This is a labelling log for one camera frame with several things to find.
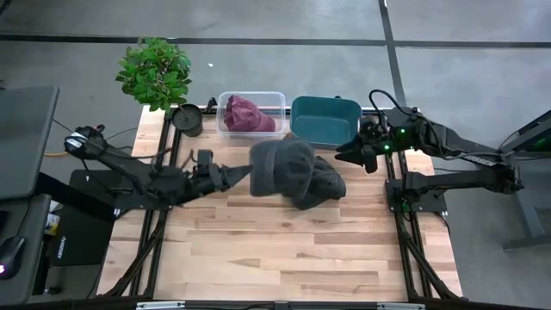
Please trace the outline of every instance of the knit hat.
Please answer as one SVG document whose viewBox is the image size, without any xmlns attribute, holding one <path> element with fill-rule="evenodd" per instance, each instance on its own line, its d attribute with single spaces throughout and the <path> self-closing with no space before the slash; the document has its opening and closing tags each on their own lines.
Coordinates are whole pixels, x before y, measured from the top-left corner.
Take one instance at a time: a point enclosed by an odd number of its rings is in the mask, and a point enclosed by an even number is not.
<svg viewBox="0 0 551 310">
<path fill-rule="evenodd" d="M 228 99 L 224 123 L 231 132 L 274 132 L 276 121 L 262 113 L 257 105 L 240 96 Z"/>
<path fill-rule="evenodd" d="M 249 151 L 251 195 L 302 197 L 313 173 L 314 150 L 303 139 L 264 141 Z"/>
<path fill-rule="evenodd" d="M 300 210 L 308 210 L 329 199 L 339 200 L 346 196 L 346 184 L 338 172 L 325 159 L 314 159 L 312 180 L 303 197 L 291 197 L 291 203 Z"/>
</svg>

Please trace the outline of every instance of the potted plant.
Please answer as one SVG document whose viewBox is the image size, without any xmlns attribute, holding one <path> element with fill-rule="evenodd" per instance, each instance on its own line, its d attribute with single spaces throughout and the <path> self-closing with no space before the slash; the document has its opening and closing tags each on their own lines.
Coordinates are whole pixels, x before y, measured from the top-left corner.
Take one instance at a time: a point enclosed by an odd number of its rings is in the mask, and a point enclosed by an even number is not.
<svg viewBox="0 0 551 310">
<path fill-rule="evenodd" d="M 172 124 L 188 136 L 202 131 L 201 111 L 186 104 L 191 62 L 178 46 L 159 38 L 146 38 L 138 48 L 127 47 L 126 56 L 119 60 L 124 70 L 117 73 L 122 92 L 132 95 L 141 104 L 149 104 L 150 111 L 162 109 L 166 114 L 170 105 L 178 108 L 172 114 Z"/>
</svg>

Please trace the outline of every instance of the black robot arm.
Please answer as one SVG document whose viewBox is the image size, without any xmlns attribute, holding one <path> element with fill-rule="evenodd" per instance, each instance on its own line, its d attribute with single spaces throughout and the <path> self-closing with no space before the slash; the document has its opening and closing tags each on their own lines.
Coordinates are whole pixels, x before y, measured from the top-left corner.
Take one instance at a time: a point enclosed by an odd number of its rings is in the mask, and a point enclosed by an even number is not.
<svg viewBox="0 0 551 310">
<path fill-rule="evenodd" d="M 78 127 L 65 138 L 65 150 L 82 160 L 97 160 L 123 175 L 127 186 L 110 189 L 117 194 L 118 208 L 167 209 L 216 191 L 226 191 L 252 171 L 252 166 L 226 167 L 213 163 L 210 150 L 199 150 L 192 171 L 175 166 L 145 164 L 110 145 L 103 125 Z M 165 150 L 150 157 L 169 152 Z"/>
<path fill-rule="evenodd" d="M 407 172 L 403 177 L 402 195 L 409 202 L 418 202 L 419 197 L 430 190 L 481 187 L 511 194 L 523 188 L 516 172 L 505 162 L 507 154 L 463 139 L 454 130 L 428 120 L 416 108 L 396 107 L 384 115 L 385 127 L 370 118 L 362 119 L 358 135 L 338 147 L 335 158 L 359 164 L 367 173 L 372 173 L 378 168 L 378 155 L 413 149 L 432 157 L 460 158 L 483 167 L 443 176 Z"/>
</svg>

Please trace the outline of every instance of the wooden tabletop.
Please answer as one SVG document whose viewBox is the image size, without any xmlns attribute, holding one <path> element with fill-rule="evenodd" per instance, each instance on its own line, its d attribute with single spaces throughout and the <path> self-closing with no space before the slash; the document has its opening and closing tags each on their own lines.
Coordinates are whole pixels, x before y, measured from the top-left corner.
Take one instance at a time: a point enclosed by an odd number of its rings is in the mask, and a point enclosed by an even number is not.
<svg viewBox="0 0 551 310">
<path fill-rule="evenodd" d="M 163 116 L 163 112 L 144 109 L 133 155 L 158 150 Z M 221 138 L 213 117 L 206 116 L 203 126 L 199 137 L 183 136 L 179 164 L 190 149 L 213 150 L 217 164 L 248 164 L 249 148 L 257 141 Z M 167 146 L 171 146 L 173 133 L 174 128 Z M 278 195 L 251 197 L 247 177 L 226 193 L 211 194 L 172 210 L 155 298 L 405 301 L 396 226 L 384 195 L 387 170 L 383 158 L 380 169 L 367 175 L 357 165 L 335 160 L 333 152 L 318 151 L 318 155 L 346 182 L 346 197 L 340 201 L 300 211 Z M 430 158 L 423 153 L 406 152 L 406 157 L 410 171 L 434 173 Z M 133 261 L 143 216 L 143 211 L 134 210 L 116 221 L 98 294 L 112 288 Z M 427 259 L 449 288 L 461 295 L 445 225 L 434 214 L 418 214 L 418 218 Z M 148 258 L 144 278 L 149 263 Z M 413 263 L 412 267 L 421 292 L 418 266 Z"/>
</svg>

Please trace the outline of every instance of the purple fabric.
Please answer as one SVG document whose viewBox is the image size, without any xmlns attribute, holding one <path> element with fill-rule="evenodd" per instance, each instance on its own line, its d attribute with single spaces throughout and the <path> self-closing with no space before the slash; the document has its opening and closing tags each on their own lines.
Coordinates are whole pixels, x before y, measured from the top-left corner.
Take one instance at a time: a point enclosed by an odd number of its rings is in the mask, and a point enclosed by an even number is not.
<svg viewBox="0 0 551 310">
<path fill-rule="evenodd" d="M 240 96 L 230 96 L 224 123 L 231 132 L 274 132 L 276 121 L 260 112 L 257 105 Z"/>
</svg>

